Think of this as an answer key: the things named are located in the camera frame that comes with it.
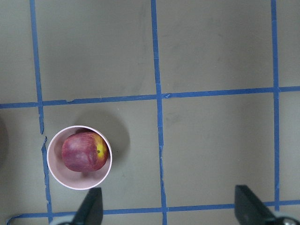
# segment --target plastic fruit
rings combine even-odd
[[[99,134],[81,132],[69,136],[64,141],[61,156],[68,169],[75,172],[92,172],[105,165],[108,147]]]

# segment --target black object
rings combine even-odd
[[[100,187],[96,187],[89,190],[72,222],[65,222],[59,225],[100,225],[102,218],[102,191]]]
[[[300,225],[292,217],[276,217],[246,185],[235,186],[234,205],[241,225]]]

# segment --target pink bowl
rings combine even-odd
[[[72,134],[80,131],[94,131],[106,142],[109,155],[105,165],[94,172],[74,172],[69,170],[61,157],[61,147]],[[47,163],[53,177],[62,185],[74,190],[87,190],[99,185],[107,177],[112,167],[112,148],[107,138],[99,131],[86,126],[71,126],[58,132],[51,140],[47,151]]]

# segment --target yellow patch on fruit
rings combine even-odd
[[[95,134],[96,146],[97,146],[97,156],[104,160],[104,154],[107,152],[107,145],[103,138],[98,134]]]

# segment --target bowl rim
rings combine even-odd
[[[106,172],[105,176],[96,184],[90,186],[90,187],[83,187],[83,188],[77,188],[77,187],[71,187],[67,184],[64,184],[63,182],[61,182],[56,176],[55,174],[53,173],[52,169],[51,169],[51,166],[50,166],[50,163],[49,163],[49,152],[50,152],[50,147],[52,145],[52,143],[54,142],[54,140],[57,138],[58,135],[60,135],[62,132],[66,131],[66,130],[69,130],[71,128],[86,128],[86,129],[89,129],[89,130],[92,130],[94,132],[96,132],[97,134],[99,134],[106,142],[107,144],[107,147],[108,147],[108,150],[109,150],[109,155],[110,155],[110,163],[109,163],[109,168],[108,168],[108,171]],[[73,190],[88,190],[88,189],[91,189],[91,188],[94,188],[96,187],[97,185],[99,185],[100,183],[102,183],[104,181],[104,179],[107,177],[107,175],[109,174],[110,170],[111,170],[111,167],[112,167],[112,162],[113,162],[113,154],[112,154],[112,148],[111,148],[111,145],[110,143],[108,142],[107,138],[98,130],[92,128],[92,127],[88,127],[88,126],[83,126],[83,125],[74,125],[74,126],[70,126],[70,127],[66,127],[64,129],[62,129],[61,131],[59,131],[53,138],[52,140],[50,141],[49,143],[49,146],[47,148],[47,165],[48,165],[48,168],[50,170],[50,173],[52,174],[52,176],[60,183],[62,184],[63,186],[67,187],[67,188],[70,188],[70,189],[73,189]]]

